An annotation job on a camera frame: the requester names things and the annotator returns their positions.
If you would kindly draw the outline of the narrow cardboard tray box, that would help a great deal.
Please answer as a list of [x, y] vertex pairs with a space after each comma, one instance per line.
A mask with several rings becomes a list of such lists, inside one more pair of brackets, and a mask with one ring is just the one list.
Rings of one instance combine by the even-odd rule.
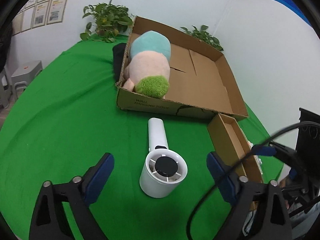
[[[237, 121], [230, 116], [217, 114], [207, 129], [215, 148], [207, 155], [207, 168], [213, 179], [218, 180], [251, 147]], [[218, 185], [223, 200], [231, 205], [235, 204], [240, 190], [240, 176], [246, 176], [257, 183], [263, 182], [262, 171], [255, 156], [249, 157]]]

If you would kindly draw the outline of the white handheld fan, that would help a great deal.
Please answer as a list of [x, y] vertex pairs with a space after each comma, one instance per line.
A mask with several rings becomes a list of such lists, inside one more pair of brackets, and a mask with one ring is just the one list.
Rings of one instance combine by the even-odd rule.
[[187, 176], [188, 167], [178, 153], [169, 149], [162, 119], [148, 120], [149, 153], [139, 185], [152, 198], [167, 197]]

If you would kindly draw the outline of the large flat cardboard box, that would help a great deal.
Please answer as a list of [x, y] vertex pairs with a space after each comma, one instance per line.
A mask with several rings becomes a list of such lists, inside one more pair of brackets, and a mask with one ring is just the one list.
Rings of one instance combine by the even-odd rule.
[[124, 88], [125, 78], [120, 74], [116, 84], [120, 109], [200, 119], [212, 119], [217, 113], [237, 120], [248, 117], [246, 105], [223, 53], [168, 25], [137, 16], [124, 51], [122, 69], [129, 63], [131, 44], [147, 31], [156, 31], [170, 41], [168, 93], [164, 99], [156, 99], [131, 92]]

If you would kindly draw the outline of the pastel plush toy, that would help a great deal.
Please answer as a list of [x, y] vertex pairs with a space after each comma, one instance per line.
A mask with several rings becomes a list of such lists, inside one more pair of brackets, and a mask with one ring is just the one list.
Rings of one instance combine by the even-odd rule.
[[171, 44], [164, 35], [153, 30], [143, 33], [131, 43], [123, 88], [164, 99], [170, 87], [170, 57]]

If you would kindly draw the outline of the black object behind box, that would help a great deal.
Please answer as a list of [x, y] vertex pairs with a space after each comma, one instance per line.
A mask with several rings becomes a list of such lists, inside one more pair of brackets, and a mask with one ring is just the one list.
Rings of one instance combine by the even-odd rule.
[[113, 72], [114, 72], [114, 79], [116, 82], [118, 82], [120, 78], [125, 48], [126, 48], [125, 43], [119, 43], [112, 48]]

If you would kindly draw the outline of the grey plastic stool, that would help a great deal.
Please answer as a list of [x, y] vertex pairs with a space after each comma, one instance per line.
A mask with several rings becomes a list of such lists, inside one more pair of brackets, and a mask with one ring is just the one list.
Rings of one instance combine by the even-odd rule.
[[11, 76], [12, 92], [15, 100], [18, 99], [17, 91], [26, 89], [42, 70], [41, 60], [24, 63], [16, 69]]

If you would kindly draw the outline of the right potted plant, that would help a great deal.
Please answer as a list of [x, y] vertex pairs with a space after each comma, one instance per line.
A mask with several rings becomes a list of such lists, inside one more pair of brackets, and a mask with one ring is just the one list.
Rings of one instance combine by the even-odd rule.
[[193, 25], [193, 30], [189, 30], [186, 27], [181, 27], [183, 32], [189, 36], [192, 36], [208, 45], [211, 47], [217, 49], [218, 51], [223, 51], [223, 47], [220, 44], [220, 41], [218, 38], [215, 36], [211, 35], [208, 33], [208, 26], [207, 25], [201, 25], [199, 28]]

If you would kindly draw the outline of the potted plant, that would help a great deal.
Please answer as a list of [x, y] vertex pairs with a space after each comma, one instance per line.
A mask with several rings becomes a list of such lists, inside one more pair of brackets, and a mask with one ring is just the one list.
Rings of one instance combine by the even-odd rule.
[[83, 8], [82, 18], [91, 17], [93, 21], [86, 24], [85, 31], [80, 34], [81, 40], [89, 40], [95, 34], [99, 41], [113, 43], [119, 34], [133, 26], [128, 7], [112, 2], [89, 4]]
[[211, 35], [208, 33], [208, 26], [207, 25], [201, 25], [199, 28], [193, 25], [193, 30], [189, 30], [186, 27], [181, 27], [183, 32], [189, 36], [192, 36], [208, 45], [211, 47], [217, 49], [218, 51], [223, 51], [223, 47], [220, 44], [220, 41], [218, 38], [215, 36]]

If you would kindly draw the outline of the left potted plant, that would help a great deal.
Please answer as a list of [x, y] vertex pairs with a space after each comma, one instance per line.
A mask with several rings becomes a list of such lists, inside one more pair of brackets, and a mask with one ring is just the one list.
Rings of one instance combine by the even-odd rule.
[[91, 17], [93, 21], [86, 24], [85, 31], [80, 34], [81, 40], [89, 40], [95, 34], [99, 41], [113, 43], [119, 34], [133, 26], [128, 7], [112, 2], [89, 4], [83, 8], [82, 18]]

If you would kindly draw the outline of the framed certificates on wall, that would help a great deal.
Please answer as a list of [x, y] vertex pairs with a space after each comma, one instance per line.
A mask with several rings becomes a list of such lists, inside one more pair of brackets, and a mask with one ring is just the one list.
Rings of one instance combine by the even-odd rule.
[[29, 0], [15, 16], [13, 35], [63, 22], [68, 0]]

